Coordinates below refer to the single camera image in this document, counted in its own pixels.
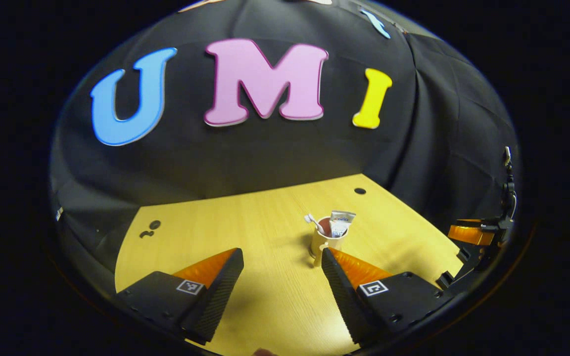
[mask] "letter i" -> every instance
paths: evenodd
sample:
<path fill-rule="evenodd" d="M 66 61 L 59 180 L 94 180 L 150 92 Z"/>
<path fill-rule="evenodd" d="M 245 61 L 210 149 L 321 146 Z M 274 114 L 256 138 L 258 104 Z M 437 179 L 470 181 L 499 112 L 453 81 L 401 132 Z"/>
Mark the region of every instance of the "letter i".
<path fill-rule="evenodd" d="M 377 129 L 380 126 L 380 110 L 386 90 L 393 85 L 391 78 L 376 69 L 367 68 L 364 72 L 369 79 L 369 87 L 364 95 L 360 111 L 353 115 L 353 124 L 358 128 Z"/>

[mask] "cup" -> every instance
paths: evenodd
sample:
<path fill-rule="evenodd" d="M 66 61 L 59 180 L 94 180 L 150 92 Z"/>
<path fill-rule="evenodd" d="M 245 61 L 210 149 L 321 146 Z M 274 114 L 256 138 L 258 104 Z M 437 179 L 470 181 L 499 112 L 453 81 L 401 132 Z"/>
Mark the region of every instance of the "cup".
<path fill-rule="evenodd" d="M 331 237 L 331 225 L 329 223 L 330 218 L 331 217 L 324 217 L 318 221 L 319 225 L 323 227 L 323 230 L 330 234 L 329 236 L 321 234 L 318 231 L 318 228 L 316 228 L 316 231 L 314 234 L 312 234 L 312 243 L 309 245 L 309 254 L 315 259 L 318 257 L 317 260 L 319 260 L 319 256 L 321 254 L 321 245 L 324 245 L 326 243 L 331 248 L 341 250 L 342 242 L 344 241 L 346 235 L 349 233 L 349 228 L 347 228 L 342 236 Z"/>

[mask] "yellow tabletop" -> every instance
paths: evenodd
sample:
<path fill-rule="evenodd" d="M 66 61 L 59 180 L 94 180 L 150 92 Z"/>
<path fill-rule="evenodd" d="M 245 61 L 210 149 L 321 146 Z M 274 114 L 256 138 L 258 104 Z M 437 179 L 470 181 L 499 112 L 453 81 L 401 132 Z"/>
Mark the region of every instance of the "yellow tabletop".
<path fill-rule="evenodd" d="M 362 188 L 366 194 L 357 194 Z M 116 263 L 116 291 L 159 270 L 175 273 L 230 248 L 244 269 L 215 336 L 205 346 L 226 356 L 258 347 L 282 355 L 341 355 L 358 349 L 321 267 L 308 253 L 314 225 L 331 210 L 357 216 L 342 251 L 392 274 L 412 271 L 436 286 L 455 275 L 459 248 L 426 219 L 362 174 L 208 200 L 142 207 Z M 140 238 L 152 221 L 161 225 Z"/>

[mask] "letter m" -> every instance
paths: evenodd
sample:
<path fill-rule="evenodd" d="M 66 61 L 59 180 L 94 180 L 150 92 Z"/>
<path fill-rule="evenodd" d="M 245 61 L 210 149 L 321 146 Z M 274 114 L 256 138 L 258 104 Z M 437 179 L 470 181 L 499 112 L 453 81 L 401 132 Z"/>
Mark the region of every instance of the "letter m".
<path fill-rule="evenodd" d="M 329 57 L 326 50 L 307 44 L 293 45 L 276 67 L 249 39 L 211 43 L 206 52 L 215 56 L 215 97 L 213 107 L 204 115 L 210 126 L 230 126 L 247 119 L 248 111 L 239 103 L 239 85 L 263 119 L 274 112 L 287 86 L 289 95 L 279 110 L 285 119 L 323 117 L 320 85 L 323 62 Z"/>

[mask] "letter u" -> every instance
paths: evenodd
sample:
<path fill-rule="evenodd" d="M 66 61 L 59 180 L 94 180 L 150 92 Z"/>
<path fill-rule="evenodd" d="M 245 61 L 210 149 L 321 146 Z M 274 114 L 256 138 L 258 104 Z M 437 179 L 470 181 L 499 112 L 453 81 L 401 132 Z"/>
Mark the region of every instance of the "letter u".
<path fill-rule="evenodd" d="M 140 107 L 125 120 L 116 116 L 116 83 L 125 74 L 117 70 L 104 77 L 91 91 L 91 117 L 94 132 L 108 146 L 123 146 L 147 135 L 160 121 L 164 111 L 164 72 L 176 48 L 165 48 L 147 54 L 133 65 L 140 70 Z"/>

